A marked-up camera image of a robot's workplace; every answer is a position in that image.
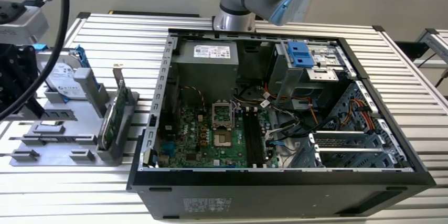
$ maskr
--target blue plastic tab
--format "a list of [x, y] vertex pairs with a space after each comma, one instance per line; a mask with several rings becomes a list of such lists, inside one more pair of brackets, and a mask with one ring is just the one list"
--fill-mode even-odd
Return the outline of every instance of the blue plastic tab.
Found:
[[296, 68], [312, 68], [315, 66], [313, 57], [304, 42], [289, 41], [288, 53], [292, 58], [292, 65]]
[[35, 48], [36, 51], [40, 52], [40, 51], [47, 50], [48, 46], [47, 46], [47, 44], [33, 44], [33, 48]]
[[[77, 51], [79, 53], [79, 63], [81, 64], [81, 67], [84, 68], [89, 68], [91, 67], [91, 64], [89, 64], [89, 60], [87, 59], [87, 55], [85, 55], [85, 50], [84, 48], [81, 48], [80, 45], [77, 45], [77, 47], [75, 47], [75, 50]], [[96, 77], [93, 75], [93, 81], [95, 81], [95, 84], [96, 84], [96, 88], [99, 89], [100, 88], [100, 84], [97, 83], [96, 81]]]

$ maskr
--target metal case frame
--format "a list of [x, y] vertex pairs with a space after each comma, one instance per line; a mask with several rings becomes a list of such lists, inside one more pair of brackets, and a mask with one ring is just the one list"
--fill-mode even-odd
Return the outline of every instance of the metal case frame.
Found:
[[[335, 40], [357, 71], [359, 81], [364, 85], [379, 114], [396, 136], [415, 172], [364, 172], [361, 169], [357, 172], [316, 172], [316, 169], [303, 169], [303, 172], [287, 170], [283, 172], [265, 170], [263, 172], [145, 170], [141, 167], [144, 157], [139, 155], [141, 149], [139, 146], [147, 147], [153, 144], [151, 141], [155, 139], [159, 127], [157, 117], [160, 116], [167, 82], [165, 76], [177, 37], [200, 39], [204, 35], [213, 35], [215, 39], [235, 40], [240, 38], [272, 42], [307, 38]], [[368, 216], [436, 184], [345, 39], [337, 37], [169, 29], [149, 122], [136, 151], [128, 185], [137, 191], [155, 219]], [[345, 193], [351, 197], [332, 197], [339, 193]], [[204, 202], [209, 204], [217, 199], [225, 202], [223, 211], [191, 211], [192, 209], [188, 208], [192, 201], [195, 204]], [[283, 203], [277, 204], [281, 207], [268, 204], [276, 200], [281, 200]], [[255, 202], [265, 202], [267, 204], [256, 204], [256, 207], [249, 207], [248, 204]], [[333, 207], [331, 206], [347, 207], [332, 212]], [[316, 211], [317, 207], [325, 208], [327, 211]]]

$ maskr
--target motherboard chip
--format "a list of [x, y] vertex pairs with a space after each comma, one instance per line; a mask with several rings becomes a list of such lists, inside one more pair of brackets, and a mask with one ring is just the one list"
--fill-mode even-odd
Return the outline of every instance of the motherboard chip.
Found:
[[187, 161], [196, 161], [196, 153], [187, 153]]
[[232, 147], [232, 136], [229, 131], [213, 132], [213, 146], [216, 147]]

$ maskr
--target connector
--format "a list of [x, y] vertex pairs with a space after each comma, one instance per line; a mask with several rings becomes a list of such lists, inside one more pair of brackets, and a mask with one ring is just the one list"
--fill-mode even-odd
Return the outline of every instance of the connector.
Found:
[[371, 107], [368, 107], [368, 106], [361, 106], [361, 107], [357, 107], [357, 108], [356, 108], [356, 111], [359, 111], [359, 112], [371, 112], [372, 110], [371, 110]]

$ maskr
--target motherboard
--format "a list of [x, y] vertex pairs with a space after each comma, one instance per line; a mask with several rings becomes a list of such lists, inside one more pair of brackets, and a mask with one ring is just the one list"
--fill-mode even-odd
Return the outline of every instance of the motherboard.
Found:
[[[248, 143], [244, 129], [248, 127], [243, 110], [227, 110], [224, 103], [207, 112], [201, 108], [180, 108], [177, 136], [175, 141], [161, 143], [160, 167], [171, 168], [251, 168], [248, 164]], [[273, 148], [264, 147], [264, 133], [271, 128], [267, 111], [253, 113], [257, 120], [257, 140], [252, 141], [260, 150], [264, 167], [277, 168]]]

